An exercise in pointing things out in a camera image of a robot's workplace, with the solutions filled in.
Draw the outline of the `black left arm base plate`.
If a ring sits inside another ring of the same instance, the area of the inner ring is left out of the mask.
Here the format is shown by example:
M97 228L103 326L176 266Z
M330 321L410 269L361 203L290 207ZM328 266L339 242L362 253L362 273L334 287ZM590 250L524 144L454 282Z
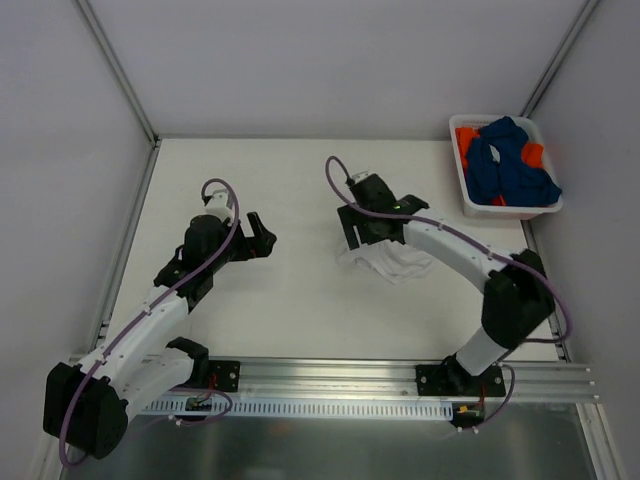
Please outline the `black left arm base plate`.
M241 363L235 360L209 359L196 387L214 389L225 393L238 391L241 378Z

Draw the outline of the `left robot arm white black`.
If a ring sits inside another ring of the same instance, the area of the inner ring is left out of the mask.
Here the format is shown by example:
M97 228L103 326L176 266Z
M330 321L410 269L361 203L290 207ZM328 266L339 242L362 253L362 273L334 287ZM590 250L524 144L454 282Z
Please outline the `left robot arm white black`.
M165 392L210 386L209 350L193 340L177 337L157 360L145 359L207 296L222 267L271 255L276 235L257 213L248 213L247 219L251 235L227 214L194 217L133 318L76 364L60 362L49 372L43 429L57 438L64 467L79 464L69 458L68 448L85 458L109 455L129 423Z

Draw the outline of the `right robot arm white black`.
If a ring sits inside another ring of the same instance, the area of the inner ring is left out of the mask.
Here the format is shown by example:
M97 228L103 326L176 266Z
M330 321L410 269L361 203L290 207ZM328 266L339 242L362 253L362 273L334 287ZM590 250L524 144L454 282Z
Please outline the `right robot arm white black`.
M539 256L529 249L493 250L418 197L396 197L376 174L350 177L346 184L354 200L337 212L349 249L384 241L411 247L444 263L482 294L480 327L427 377L441 395L472 394L483 374L555 311Z

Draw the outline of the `white t shirt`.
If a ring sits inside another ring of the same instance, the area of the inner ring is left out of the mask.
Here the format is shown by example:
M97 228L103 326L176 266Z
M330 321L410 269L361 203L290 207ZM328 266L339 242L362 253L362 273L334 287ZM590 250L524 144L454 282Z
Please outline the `white t shirt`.
M393 285L425 278L435 263L431 255L389 240L353 250L343 243L336 249L335 257L341 267L366 269Z

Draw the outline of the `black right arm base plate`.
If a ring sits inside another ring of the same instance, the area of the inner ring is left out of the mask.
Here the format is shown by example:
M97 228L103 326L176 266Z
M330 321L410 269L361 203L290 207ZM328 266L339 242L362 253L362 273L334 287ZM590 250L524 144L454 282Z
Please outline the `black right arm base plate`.
M502 370L496 365L478 376L449 364L419 364L414 371L419 396L500 398L506 395Z

